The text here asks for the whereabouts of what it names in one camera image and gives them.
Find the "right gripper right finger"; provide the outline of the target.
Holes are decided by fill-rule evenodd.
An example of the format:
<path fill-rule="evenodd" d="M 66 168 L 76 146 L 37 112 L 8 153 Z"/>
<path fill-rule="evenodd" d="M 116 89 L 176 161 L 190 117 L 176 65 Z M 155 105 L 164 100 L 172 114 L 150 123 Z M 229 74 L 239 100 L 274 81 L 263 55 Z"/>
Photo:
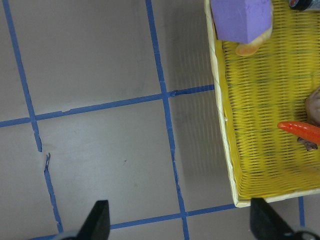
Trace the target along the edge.
<path fill-rule="evenodd" d="M 250 230 L 256 240 L 295 240 L 294 230 L 263 199 L 250 201 Z"/>

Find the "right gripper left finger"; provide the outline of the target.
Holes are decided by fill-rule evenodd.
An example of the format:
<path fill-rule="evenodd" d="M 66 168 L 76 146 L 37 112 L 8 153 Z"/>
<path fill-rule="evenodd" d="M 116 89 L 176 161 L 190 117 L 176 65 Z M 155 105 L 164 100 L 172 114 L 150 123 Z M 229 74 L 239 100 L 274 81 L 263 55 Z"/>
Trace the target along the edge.
<path fill-rule="evenodd" d="M 110 235 L 110 211 L 108 200 L 95 202 L 78 231 L 76 240 L 107 240 Z"/>

